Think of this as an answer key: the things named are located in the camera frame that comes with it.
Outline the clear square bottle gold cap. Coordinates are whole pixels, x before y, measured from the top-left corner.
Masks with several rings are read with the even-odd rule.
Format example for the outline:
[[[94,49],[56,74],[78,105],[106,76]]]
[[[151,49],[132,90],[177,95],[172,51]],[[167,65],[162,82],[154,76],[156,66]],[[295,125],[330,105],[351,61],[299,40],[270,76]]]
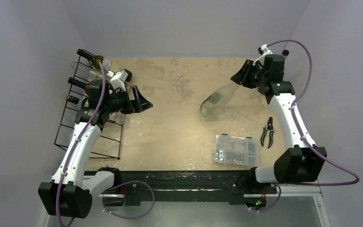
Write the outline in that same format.
[[[66,98],[66,101],[70,102],[72,104],[78,105],[78,103],[80,102],[80,99],[75,97],[75,96],[68,95],[67,98]],[[125,120],[125,117],[121,113],[111,113],[111,114],[109,114],[108,122],[116,123],[116,124],[121,125],[121,124],[124,124],[124,120]]]

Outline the dark green labelled wine bottle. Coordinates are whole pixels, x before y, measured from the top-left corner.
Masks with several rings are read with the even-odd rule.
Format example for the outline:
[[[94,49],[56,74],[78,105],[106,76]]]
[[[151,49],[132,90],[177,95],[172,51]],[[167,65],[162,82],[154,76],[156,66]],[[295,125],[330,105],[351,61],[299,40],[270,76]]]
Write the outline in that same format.
[[[112,72],[119,72],[124,70],[127,74],[126,81],[130,82],[132,79],[132,72],[129,71],[126,68],[121,67],[117,63],[114,63],[113,61],[109,60],[108,58],[103,57],[102,55],[93,55],[92,53],[84,50],[84,49],[78,49],[77,54],[81,57],[84,57],[88,61],[90,61],[92,67],[95,70],[98,70],[101,72],[101,67],[99,64],[101,64],[105,70],[112,71]]]

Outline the tall clear glass bottle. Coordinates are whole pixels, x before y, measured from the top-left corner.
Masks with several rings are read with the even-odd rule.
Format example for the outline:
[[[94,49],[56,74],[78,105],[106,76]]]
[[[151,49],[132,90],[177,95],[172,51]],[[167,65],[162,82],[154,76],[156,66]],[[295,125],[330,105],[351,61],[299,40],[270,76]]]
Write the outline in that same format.
[[[200,112],[205,117],[211,117],[225,107],[233,98],[241,85],[234,82],[218,88],[200,105]]]

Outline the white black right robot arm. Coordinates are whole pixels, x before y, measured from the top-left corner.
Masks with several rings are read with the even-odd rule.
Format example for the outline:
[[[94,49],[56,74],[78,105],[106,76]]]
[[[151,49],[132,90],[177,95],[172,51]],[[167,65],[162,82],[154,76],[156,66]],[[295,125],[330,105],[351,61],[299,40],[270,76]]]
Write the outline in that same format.
[[[265,96],[275,112],[285,140],[285,152],[268,167],[254,167],[253,176],[246,180],[251,192],[259,192],[265,183],[315,182],[326,156],[324,147],[317,146],[306,130],[298,107],[293,85],[284,81],[285,59],[281,55],[267,54],[262,64],[246,60],[231,81],[247,88],[256,88]]]

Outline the dark open-neck wine bottle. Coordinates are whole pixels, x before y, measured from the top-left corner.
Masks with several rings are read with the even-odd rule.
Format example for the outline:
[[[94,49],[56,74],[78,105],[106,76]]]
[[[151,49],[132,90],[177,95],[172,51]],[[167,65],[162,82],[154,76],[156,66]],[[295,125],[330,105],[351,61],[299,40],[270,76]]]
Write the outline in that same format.
[[[94,80],[88,83],[82,82],[75,78],[69,77],[68,83],[79,87],[85,91],[87,96],[92,98],[97,98],[101,95],[101,92],[104,90],[103,80]]]

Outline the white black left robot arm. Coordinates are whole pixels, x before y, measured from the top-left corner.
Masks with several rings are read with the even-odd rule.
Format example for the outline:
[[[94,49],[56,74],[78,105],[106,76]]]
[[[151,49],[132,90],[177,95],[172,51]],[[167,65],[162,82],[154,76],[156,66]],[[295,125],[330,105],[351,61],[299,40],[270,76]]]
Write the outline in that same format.
[[[137,86],[132,86],[133,100],[126,91],[116,92],[111,85],[86,85],[85,91],[87,97],[76,113],[64,159],[51,180],[42,182],[38,188],[47,213],[59,218],[86,218],[98,195],[104,191],[117,193],[126,187],[120,171],[113,167],[102,167],[85,180],[87,162],[110,114],[136,114],[153,107]]]

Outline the clear glass black-label bottle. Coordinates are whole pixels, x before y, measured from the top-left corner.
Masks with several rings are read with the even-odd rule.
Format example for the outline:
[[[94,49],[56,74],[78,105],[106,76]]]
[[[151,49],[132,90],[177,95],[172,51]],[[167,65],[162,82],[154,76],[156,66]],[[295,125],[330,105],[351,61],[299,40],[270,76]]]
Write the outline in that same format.
[[[113,69],[110,68],[110,65],[109,63],[106,63],[106,62],[103,62],[101,63],[102,66],[104,66],[105,70],[106,71],[111,71],[113,73],[117,73],[117,72],[122,72],[124,71],[124,68],[121,68],[119,66],[115,66]],[[98,77],[102,77],[102,70],[100,69],[100,64],[98,64],[98,69],[95,69],[95,68],[91,68],[91,67],[88,67],[82,63],[77,63],[76,61],[73,61],[71,64],[70,64],[71,68],[73,69],[76,69],[77,71],[81,71],[83,73],[86,73],[86,74],[91,74],[91,75],[94,75],[94,76],[98,76]]]

